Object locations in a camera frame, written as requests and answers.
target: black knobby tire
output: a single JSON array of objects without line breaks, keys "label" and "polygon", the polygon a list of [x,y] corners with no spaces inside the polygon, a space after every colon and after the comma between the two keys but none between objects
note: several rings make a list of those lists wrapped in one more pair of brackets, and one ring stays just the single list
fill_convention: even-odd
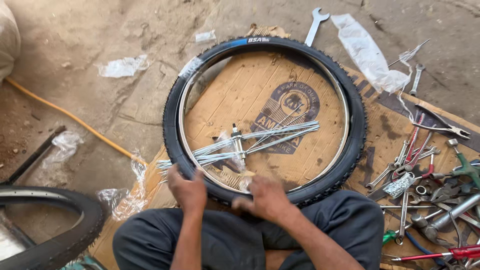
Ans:
[{"label": "black knobby tire", "polygon": [[0,205],[42,203],[75,211],[79,221],[68,231],[0,261],[2,270],[57,270],[93,243],[105,222],[99,203],[77,192],[28,186],[0,186]]},{"label": "black knobby tire", "polygon": [[[168,156],[172,163],[179,166],[181,173],[191,179],[194,175],[195,165],[180,143],[178,127],[180,98],[187,82],[195,72],[213,63],[219,62],[230,56],[253,51],[274,51],[284,53],[290,58],[301,59],[308,62],[320,75],[326,77],[315,61],[321,62],[340,83],[341,90],[346,96],[350,112],[350,129],[343,152],[336,163],[324,175],[317,177],[301,188],[287,192],[290,201],[299,207],[307,206],[337,190],[353,172],[359,161],[366,140],[367,121],[365,107],[361,96],[352,79],[338,63],[323,52],[302,44],[300,42],[280,37],[240,37],[217,44],[190,61],[179,74],[168,96],[163,115],[163,136]],[[250,195],[227,190],[205,177],[209,197],[220,203],[230,205],[233,198]]]}]

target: sack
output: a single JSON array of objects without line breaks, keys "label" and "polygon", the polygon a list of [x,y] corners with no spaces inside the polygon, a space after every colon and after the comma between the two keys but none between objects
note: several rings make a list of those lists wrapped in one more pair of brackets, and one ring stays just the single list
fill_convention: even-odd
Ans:
[{"label": "sack", "polygon": [[20,55],[20,33],[15,18],[3,0],[0,0],[0,82],[13,69]]}]

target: dark trousers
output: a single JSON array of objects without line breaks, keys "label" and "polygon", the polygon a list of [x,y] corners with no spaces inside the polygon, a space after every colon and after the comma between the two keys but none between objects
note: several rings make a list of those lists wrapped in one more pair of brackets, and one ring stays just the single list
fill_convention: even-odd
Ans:
[{"label": "dark trousers", "polygon": [[[379,269],[384,217],[375,202],[356,192],[337,191],[301,211],[366,270]],[[182,218],[181,209],[149,209],[130,217],[113,238],[120,269],[169,269]],[[205,211],[203,269],[264,270],[267,249],[298,249],[287,257],[281,270],[314,269],[301,246],[275,224]]]}]

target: dusty ground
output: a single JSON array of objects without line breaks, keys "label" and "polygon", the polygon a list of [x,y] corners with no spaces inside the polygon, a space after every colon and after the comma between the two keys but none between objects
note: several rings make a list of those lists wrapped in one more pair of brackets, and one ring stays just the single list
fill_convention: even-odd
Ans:
[{"label": "dusty ground", "polygon": [[[301,5],[292,0],[5,2],[22,36],[22,55],[12,77],[127,150],[138,149],[148,161],[163,142],[161,111],[171,83],[193,55],[212,45],[195,44],[195,33],[215,29],[221,41],[244,35],[251,23],[257,23],[282,26],[292,38],[304,40],[317,6],[331,14],[352,14],[389,62],[431,38],[411,61],[426,66],[419,97],[480,125],[480,98],[475,95],[480,84],[478,0],[305,0]],[[326,21],[313,46],[354,67],[336,36],[337,29]],[[147,71],[118,79],[97,76],[95,64],[141,54],[152,63]],[[392,68],[407,72],[401,64]],[[61,186],[90,195],[103,188],[131,187],[135,175],[128,158],[8,83],[0,88],[0,164],[4,164],[0,179],[61,124],[79,133],[85,143],[63,164],[32,168],[19,184]],[[27,222],[33,215],[42,222]],[[57,232],[57,228],[40,232],[51,224],[43,222],[52,218],[44,211],[15,216],[34,240],[44,241]]]}]

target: yellow cable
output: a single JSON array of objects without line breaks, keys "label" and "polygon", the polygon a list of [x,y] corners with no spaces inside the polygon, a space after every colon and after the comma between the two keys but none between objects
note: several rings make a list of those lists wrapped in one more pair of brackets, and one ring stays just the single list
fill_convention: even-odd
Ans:
[{"label": "yellow cable", "polygon": [[43,98],[35,95],[34,93],[28,91],[25,87],[21,86],[20,84],[18,84],[18,82],[14,81],[12,78],[10,77],[6,77],[5,80],[9,83],[11,83],[13,86],[15,86],[16,88],[18,88],[18,90],[24,92],[25,94],[35,98],[36,100],[42,102],[42,103],[45,103],[47,105],[49,105],[50,107],[52,108],[55,108],[63,113],[65,113],[66,115],[70,116],[72,119],[74,119],[75,121],[77,121],[80,125],[84,126],[86,129],[88,129],[88,131],[90,131],[91,133],[93,133],[95,136],[97,136],[100,140],[106,142],[108,145],[110,145],[111,147],[115,148],[116,150],[118,150],[120,153],[124,154],[125,156],[129,157],[130,159],[140,163],[140,164],[143,164],[144,166],[148,166],[148,163],[141,160],[139,157],[137,157],[136,155],[128,152],[127,150],[123,149],[122,147],[118,146],[117,144],[115,144],[114,142],[110,141],[109,139],[105,138],[105,136],[101,135],[100,133],[98,133],[95,129],[93,129],[91,126],[87,125],[87,123],[83,122],[80,118],[76,117],[75,115],[73,115],[71,112],[51,103],[51,102],[48,102],[46,100],[44,100]]}]

